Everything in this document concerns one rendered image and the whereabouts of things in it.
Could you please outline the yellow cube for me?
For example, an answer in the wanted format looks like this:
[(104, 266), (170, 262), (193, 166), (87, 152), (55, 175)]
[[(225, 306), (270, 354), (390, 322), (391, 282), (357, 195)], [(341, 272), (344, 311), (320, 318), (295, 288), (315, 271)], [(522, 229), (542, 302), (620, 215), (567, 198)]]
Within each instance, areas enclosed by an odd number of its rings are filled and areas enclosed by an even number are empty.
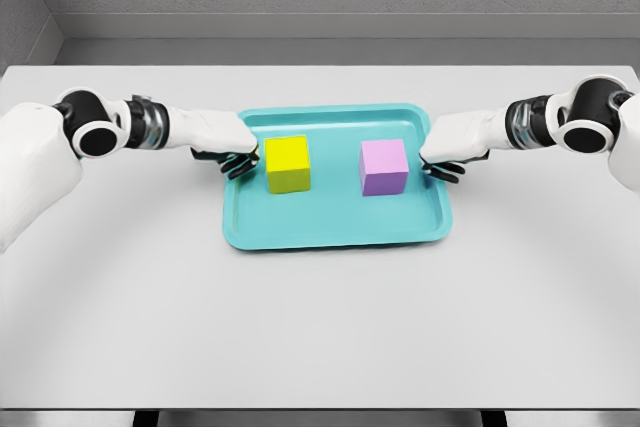
[(310, 158), (305, 136), (266, 139), (264, 152), (271, 194), (311, 189)]

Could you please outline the teal plastic tray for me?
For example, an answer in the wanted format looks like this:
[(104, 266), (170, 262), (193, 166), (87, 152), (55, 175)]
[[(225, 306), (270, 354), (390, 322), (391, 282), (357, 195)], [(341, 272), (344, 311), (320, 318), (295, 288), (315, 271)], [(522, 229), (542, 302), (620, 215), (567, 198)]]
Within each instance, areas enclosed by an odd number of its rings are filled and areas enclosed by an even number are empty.
[[(303, 135), (311, 165), (306, 192), (271, 194), (264, 162), (224, 189), (222, 232), (240, 250), (406, 244), (444, 238), (453, 214), (444, 182), (422, 169), (418, 150), (430, 131), (408, 103), (249, 109), (241, 119), (259, 141)], [(403, 193), (363, 196), (363, 141), (400, 139), (409, 175)]]

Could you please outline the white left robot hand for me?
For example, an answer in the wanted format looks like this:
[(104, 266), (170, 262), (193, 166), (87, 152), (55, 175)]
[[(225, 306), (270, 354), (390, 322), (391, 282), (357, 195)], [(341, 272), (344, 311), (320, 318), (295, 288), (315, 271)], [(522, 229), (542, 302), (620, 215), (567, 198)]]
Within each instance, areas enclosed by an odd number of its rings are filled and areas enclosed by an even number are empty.
[(230, 111), (196, 111), (189, 146), (194, 159), (216, 162), (229, 180), (248, 173), (259, 162), (257, 138)]

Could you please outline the purple cube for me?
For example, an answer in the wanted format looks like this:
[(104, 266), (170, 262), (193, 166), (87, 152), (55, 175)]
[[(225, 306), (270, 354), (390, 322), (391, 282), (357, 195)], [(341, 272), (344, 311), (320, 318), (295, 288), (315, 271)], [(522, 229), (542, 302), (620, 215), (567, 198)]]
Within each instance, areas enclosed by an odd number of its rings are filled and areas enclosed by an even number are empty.
[(359, 175), (363, 196), (402, 194), (408, 174), (409, 166), (401, 139), (361, 142)]

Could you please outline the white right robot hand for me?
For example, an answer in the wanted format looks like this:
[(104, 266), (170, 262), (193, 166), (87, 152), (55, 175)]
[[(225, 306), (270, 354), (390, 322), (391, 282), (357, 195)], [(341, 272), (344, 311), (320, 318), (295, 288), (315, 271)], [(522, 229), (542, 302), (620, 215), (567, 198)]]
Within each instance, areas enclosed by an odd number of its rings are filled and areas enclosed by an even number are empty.
[(489, 157), (484, 138), (487, 111), (444, 115), (433, 124), (419, 150), (422, 170), (443, 182), (457, 184), (464, 164)]

